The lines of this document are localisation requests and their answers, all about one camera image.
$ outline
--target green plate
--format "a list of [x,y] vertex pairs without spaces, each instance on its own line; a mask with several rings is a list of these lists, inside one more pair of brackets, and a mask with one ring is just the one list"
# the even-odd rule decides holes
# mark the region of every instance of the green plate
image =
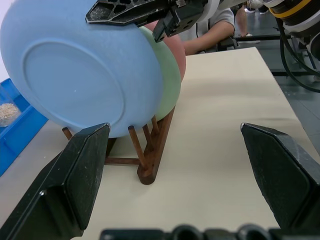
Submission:
[[180,70],[175,56],[167,45],[163,41],[156,43],[152,31],[146,27],[140,27],[140,30],[149,41],[161,66],[163,95],[155,115],[157,120],[161,120],[171,112],[178,101],[181,89]]

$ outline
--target wooden peg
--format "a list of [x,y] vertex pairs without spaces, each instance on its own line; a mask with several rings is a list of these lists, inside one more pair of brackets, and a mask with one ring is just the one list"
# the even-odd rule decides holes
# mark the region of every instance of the wooden peg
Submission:
[[152,150],[154,150],[155,147],[154,147],[154,144],[153,144],[153,142],[152,142],[152,138],[151,138],[151,135],[150,135],[150,132],[149,132],[148,125],[147,125],[147,124],[144,125],[144,126],[142,127],[142,129],[143,129],[144,136],[145,136],[145,139],[146,139],[147,144],[149,144],[149,145],[150,145],[150,148],[151,148]]
[[146,170],[146,169],[148,169],[148,164],[146,162],[144,152],[142,151],[142,148],[140,146],[140,142],[139,142],[136,130],[135,130],[134,126],[129,126],[128,130],[129,130],[129,134],[130,134],[133,146],[135,148],[136,154],[138,155],[138,158],[140,160],[140,165],[143,169]]
[[72,133],[70,132],[69,128],[67,127],[62,128],[62,132],[64,133],[64,135],[68,140],[72,138]]
[[153,118],[151,119],[151,122],[152,122],[154,133],[158,134],[159,133],[159,126],[158,126],[158,123],[157,123],[156,116],[153,116]]

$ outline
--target pink plate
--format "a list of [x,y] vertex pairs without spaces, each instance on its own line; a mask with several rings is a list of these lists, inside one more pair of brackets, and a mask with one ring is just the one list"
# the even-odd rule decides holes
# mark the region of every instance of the pink plate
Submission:
[[[145,25],[146,28],[153,31],[158,21],[151,22]],[[184,79],[186,73],[186,53],[183,43],[178,35],[172,37],[165,37],[164,43],[169,47],[176,62],[178,63],[181,81]]]

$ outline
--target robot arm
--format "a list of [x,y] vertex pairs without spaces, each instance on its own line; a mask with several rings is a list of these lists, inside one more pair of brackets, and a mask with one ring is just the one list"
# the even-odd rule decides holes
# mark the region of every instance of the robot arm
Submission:
[[[320,59],[319,0],[261,0],[270,12],[283,21],[283,27]],[[138,27],[159,20],[153,36],[156,42],[190,29],[209,19],[217,10],[244,0],[98,0],[85,16],[89,24]]]

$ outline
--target blue plate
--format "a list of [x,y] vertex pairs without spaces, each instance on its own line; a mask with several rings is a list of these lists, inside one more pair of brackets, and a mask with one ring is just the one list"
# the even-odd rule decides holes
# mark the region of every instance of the blue plate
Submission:
[[73,132],[108,122],[116,138],[156,113],[163,78],[135,25],[86,23],[95,1],[16,0],[0,49],[14,85],[40,113]]

